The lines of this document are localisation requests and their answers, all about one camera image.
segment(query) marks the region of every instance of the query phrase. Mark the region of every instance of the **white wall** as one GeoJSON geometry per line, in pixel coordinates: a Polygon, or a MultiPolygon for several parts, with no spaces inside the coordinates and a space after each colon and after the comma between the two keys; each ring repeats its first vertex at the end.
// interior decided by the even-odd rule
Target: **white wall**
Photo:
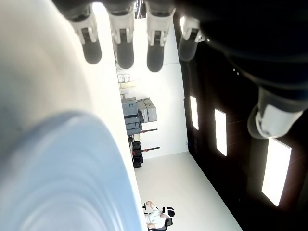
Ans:
{"type": "Polygon", "coordinates": [[[142,202],[175,209],[168,230],[242,230],[189,152],[147,159],[135,172],[142,202]]]}
{"type": "Polygon", "coordinates": [[[145,159],[188,151],[183,81],[173,24],[165,45],[164,65],[157,73],[149,71],[146,64],[146,26],[146,19],[135,20],[135,62],[131,69],[118,71],[118,74],[129,73],[130,79],[136,82],[135,87],[129,88],[127,98],[150,97],[156,106],[158,121],[144,123],[142,128],[157,128],[158,131],[141,134],[141,147],[160,146],[161,149],[143,153],[145,159]]]}

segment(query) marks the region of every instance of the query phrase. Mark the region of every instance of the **person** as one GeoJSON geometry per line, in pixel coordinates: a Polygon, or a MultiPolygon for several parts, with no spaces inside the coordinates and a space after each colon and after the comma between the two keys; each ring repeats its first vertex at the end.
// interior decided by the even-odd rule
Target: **person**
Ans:
{"type": "Polygon", "coordinates": [[[146,224],[149,229],[159,229],[165,226],[165,221],[167,218],[174,217],[174,209],[171,207],[163,207],[159,209],[151,201],[146,203],[147,206],[153,209],[150,214],[144,214],[146,219],[146,224]]]}

